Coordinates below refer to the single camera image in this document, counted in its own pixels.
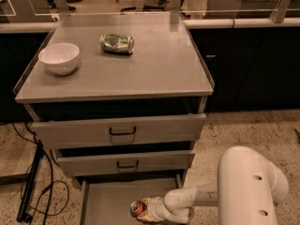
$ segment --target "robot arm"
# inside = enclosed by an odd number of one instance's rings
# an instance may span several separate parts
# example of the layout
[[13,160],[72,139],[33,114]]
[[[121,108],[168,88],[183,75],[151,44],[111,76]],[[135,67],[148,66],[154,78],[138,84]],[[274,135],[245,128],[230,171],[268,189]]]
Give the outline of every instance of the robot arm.
[[287,196],[289,184],[284,173],[259,153],[246,147],[233,147],[218,165],[217,184],[179,188],[164,198],[134,202],[131,215],[140,221],[169,220],[188,223],[194,206],[217,206],[220,225],[276,225],[274,202]]

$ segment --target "bowl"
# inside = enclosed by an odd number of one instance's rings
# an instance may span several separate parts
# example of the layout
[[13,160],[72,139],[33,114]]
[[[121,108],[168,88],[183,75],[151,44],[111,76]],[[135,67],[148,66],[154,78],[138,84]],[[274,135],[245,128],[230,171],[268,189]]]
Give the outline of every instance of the bowl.
[[72,72],[78,63],[80,49],[72,43],[56,43],[43,49],[38,54],[38,60],[49,71],[66,75]]

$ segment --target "soda can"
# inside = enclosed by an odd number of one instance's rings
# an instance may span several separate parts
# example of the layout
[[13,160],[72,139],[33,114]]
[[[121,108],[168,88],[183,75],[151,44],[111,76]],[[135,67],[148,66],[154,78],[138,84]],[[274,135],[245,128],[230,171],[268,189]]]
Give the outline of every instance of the soda can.
[[142,201],[134,201],[130,206],[130,214],[137,217],[146,209],[146,205]]
[[127,35],[106,34],[100,37],[100,47],[109,53],[132,54],[134,39]]

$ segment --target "open drawer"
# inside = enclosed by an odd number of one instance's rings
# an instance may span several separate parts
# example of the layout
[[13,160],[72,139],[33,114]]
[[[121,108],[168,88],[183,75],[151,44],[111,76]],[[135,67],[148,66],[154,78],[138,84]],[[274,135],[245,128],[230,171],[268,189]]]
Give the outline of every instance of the open drawer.
[[204,114],[38,122],[32,129],[45,148],[169,143],[199,139]]
[[163,197],[169,190],[182,187],[179,174],[152,179],[148,175],[145,177],[129,182],[83,181],[80,225],[143,225],[130,214],[132,202],[141,198]]
[[66,176],[174,171],[190,168],[193,150],[123,155],[59,157],[57,163]]

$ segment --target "gray cabinet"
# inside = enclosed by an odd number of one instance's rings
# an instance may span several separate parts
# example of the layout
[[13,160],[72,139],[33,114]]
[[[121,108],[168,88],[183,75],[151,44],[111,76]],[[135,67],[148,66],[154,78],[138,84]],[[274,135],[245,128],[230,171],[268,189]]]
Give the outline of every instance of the gray cabinet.
[[[109,32],[133,36],[134,53],[99,50],[98,38]],[[180,187],[213,82],[185,26],[170,14],[70,16],[49,44],[57,42],[77,44],[81,65],[60,77],[37,61],[16,100],[33,116],[33,130],[45,148],[56,151],[64,173],[82,182],[82,224],[114,224],[116,217],[90,211],[103,204],[84,202],[96,203],[94,195],[107,199],[98,190],[104,188],[111,195],[118,190],[128,202],[134,199],[131,187],[141,196]],[[124,180],[128,184],[118,184]],[[102,211],[114,209],[107,204]],[[125,216],[118,219],[132,224],[128,206],[118,206]]]

